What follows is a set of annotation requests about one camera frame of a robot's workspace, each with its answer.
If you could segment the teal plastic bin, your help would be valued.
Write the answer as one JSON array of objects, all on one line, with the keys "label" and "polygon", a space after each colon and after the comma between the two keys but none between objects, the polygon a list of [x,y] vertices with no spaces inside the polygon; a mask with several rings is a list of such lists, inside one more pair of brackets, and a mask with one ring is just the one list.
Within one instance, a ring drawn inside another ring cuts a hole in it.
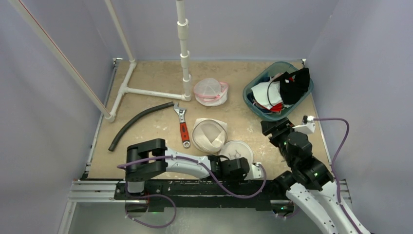
[{"label": "teal plastic bin", "polygon": [[280,74],[284,72],[292,73],[294,71],[297,71],[296,67],[294,67],[292,64],[284,61],[278,61],[270,65],[268,68],[266,68],[262,73],[260,73],[256,78],[254,78],[247,86],[245,86],[243,90],[243,99],[246,105],[249,107],[249,109],[255,113],[257,116],[259,116],[262,120],[265,121],[277,121],[282,118],[287,117],[298,105],[304,101],[304,99],[311,93],[313,90],[313,81],[310,78],[310,85],[309,85],[309,90],[307,93],[305,93],[301,99],[289,106],[285,106],[279,113],[271,113],[271,114],[265,114],[261,112],[257,107],[253,106],[252,102],[250,101],[251,98],[254,98],[253,93],[251,91],[251,88],[258,83],[261,82],[268,82],[270,81],[273,77],[278,77]]}]

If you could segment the pink-trimmed mesh laundry bag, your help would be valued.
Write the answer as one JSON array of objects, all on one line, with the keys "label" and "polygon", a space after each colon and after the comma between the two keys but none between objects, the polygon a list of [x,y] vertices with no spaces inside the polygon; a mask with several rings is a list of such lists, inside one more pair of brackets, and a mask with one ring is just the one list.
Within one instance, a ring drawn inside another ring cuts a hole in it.
[{"label": "pink-trimmed mesh laundry bag", "polygon": [[207,107],[224,104],[228,97],[229,84],[219,82],[214,78],[205,78],[195,84],[193,88],[195,99]]}]

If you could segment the red and black bra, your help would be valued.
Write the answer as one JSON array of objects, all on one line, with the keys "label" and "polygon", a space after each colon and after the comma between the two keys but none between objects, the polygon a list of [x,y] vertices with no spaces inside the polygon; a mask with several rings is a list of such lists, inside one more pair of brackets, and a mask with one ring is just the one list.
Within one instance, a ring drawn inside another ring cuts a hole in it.
[{"label": "red and black bra", "polygon": [[289,106],[296,103],[296,86],[294,79],[287,72],[280,74],[278,77],[273,77],[270,80],[270,82],[276,81],[280,83],[280,95],[283,100],[283,105],[278,104],[270,110],[279,113],[286,105]]}]

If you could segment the pale mint green bra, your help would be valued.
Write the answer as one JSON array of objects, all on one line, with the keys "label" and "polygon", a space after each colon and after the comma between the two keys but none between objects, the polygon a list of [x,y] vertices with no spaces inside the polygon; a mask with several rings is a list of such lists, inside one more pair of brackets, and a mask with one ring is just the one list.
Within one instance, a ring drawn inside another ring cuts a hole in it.
[{"label": "pale mint green bra", "polygon": [[278,104],[283,105],[283,100],[280,95],[280,83],[276,82],[261,82],[251,88],[254,99],[265,109],[271,109]]}]

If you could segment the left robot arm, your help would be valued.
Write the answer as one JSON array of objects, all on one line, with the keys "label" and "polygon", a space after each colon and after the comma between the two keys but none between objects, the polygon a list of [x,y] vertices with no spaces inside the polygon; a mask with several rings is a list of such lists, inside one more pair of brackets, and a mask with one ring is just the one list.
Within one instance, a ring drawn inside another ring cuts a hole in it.
[{"label": "left robot arm", "polygon": [[250,172],[245,158],[229,159],[226,156],[191,156],[171,151],[164,139],[157,138],[131,145],[127,148],[127,162],[117,166],[125,171],[125,180],[130,182],[126,193],[132,199],[145,194],[141,182],[165,172],[186,174],[198,179],[212,178],[218,181],[241,181]]}]

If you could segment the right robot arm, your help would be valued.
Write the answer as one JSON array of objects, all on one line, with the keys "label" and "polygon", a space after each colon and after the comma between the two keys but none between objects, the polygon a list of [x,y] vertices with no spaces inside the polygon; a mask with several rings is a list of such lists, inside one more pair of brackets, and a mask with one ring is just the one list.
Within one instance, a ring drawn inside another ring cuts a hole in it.
[{"label": "right robot arm", "polygon": [[315,131],[316,121],[314,116],[304,116],[300,125],[287,118],[261,121],[262,134],[278,148],[290,168],[276,178],[274,194],[290,199],[324,234],[367,234],[367,228],[344,201],[334,169],[328,169],[312,153],[308,136]]}]

